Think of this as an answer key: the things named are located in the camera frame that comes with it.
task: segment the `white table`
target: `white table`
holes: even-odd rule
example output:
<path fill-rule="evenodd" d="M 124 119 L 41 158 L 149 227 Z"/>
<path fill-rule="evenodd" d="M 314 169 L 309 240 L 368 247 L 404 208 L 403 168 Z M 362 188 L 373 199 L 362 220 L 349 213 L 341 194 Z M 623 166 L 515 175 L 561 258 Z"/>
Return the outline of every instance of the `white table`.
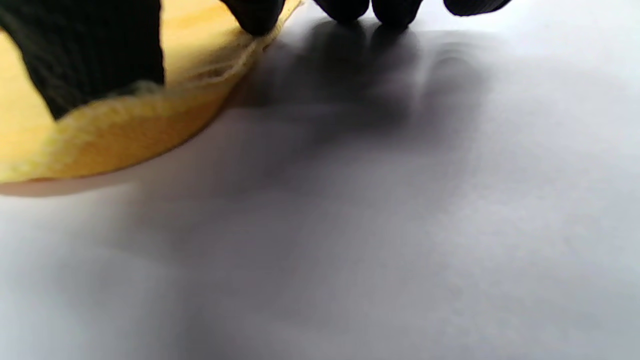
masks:
<path fill-rule="evenodd" d="M 640 356 L 640 3 L 323 19 L 180 149 L 0 186 L 1 359 Z"/>

